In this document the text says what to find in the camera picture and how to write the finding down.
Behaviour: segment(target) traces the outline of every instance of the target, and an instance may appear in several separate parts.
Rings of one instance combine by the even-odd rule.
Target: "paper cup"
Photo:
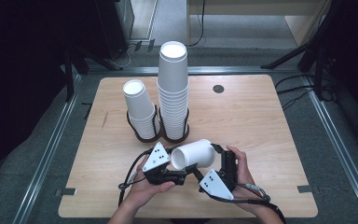
[[[161,46],[158,62],[158,85],[175,93],[188,84],[187,50],[180,42],[170,41]]]
[[[183,170],[195,163],[198,168],[206,168],[213,164],[214,156],[215,153],[211,142],[201,139],[197,142],[175,148],[171,154],[171,162],[177,170]]]
[[[133,79],[126,82],[123,92],[132,118],[147,119],[154,113],[154,104],[141,80]]]

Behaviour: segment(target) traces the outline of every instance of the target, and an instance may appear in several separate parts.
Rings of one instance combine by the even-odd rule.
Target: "tall stack of cups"
[[[158,98],[165,138],[180,142],[188,136],[188,72],[185,45],[170,41],[161,46],[158,63]]]
[[[153,142],[159,138],[160,125],[157,107],[152,103],[145,84],[138,79],[123,86],[128,112],[127,119],[142,142]]]

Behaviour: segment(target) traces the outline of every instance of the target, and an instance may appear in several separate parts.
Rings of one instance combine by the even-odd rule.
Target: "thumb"
[[[175,183],[173,183],[172,181],[170,182],[165,182],[163,184],[161,184],[159,186],[159,191],[160,192],[165,192],[165,191],[168,191],[170,189],[173,189],[175,187]]]

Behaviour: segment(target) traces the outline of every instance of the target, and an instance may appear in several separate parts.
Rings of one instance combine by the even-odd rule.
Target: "gray carpet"
[[[188,49],[189,66],[251,66],[269,63],[283,56],[284,49]],[[131,56],[130,67],[158,66],[158,49],[148,52],[142,47]],[[125,64],[123,55],[116,63]],[[299,57],[285,65],[295,65]],[[99,81],[103,77],[119,76],[119,72],[107,71],[96,63],[90,63],[91,71],[84,76],[78,92],[74,110],[68,120],[43,186],[35,201],[27,223],[106,223],[107,218],[61,218],[58,216],[60,197],[54,196],[56,189],[64,188],[75,158],[76,150],[86,125],[85,116],[92,103]],[[271,73],[275,83],[293,74]],[[292,79],[280,85],[280,90],[303,85],[301,78]],[[296,98],[304,90],[280,95],[281,103]],[[0,223],[11,223],[21,204],[26,187],[48,144],[55,124],[61,114],[65,90],[57,96],[49,110],[34,129],[32,136],[10,153],[0,169]],[[350,126],[342,118],[339,107],[329,103],[338,118],[339,128],[346,138],[351,139]],[[298,154],[310,185],[318,187],[314,192],[319,214],[313,218],[287,218],[288,223],[358,223],[358,199],[351,188],[332,144],[324,130],[309,96],[297,100],[284,111],[292,132]],[[358,160],[358,146],[349,140],[353,154]],[[213,223],[230,223],[214,220]],[[136,223],[157,223],[156,220],[137,219]]]

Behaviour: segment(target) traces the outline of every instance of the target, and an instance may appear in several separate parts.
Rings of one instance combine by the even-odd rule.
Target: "black stand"
[[[297,68],[300,72],[308,72],[312,65],[316,62],[314,91],[318,96],[319,100],[322,101],[322,77],[324,71],[324,53],[325,53],[325,42],[329,37],[329,31],[333,20],[337,20],[337,13],[342,5],[342,1],[334,0],[331,4],[329,12],[327,13],[321,26],[318,28],[317,33],[312,39],[301,47],[287,53],[280,59],[273,63],[260,66],[262,69],[274,69],[277,66],[289,61],[296,57],[300,53],[304,53]]]

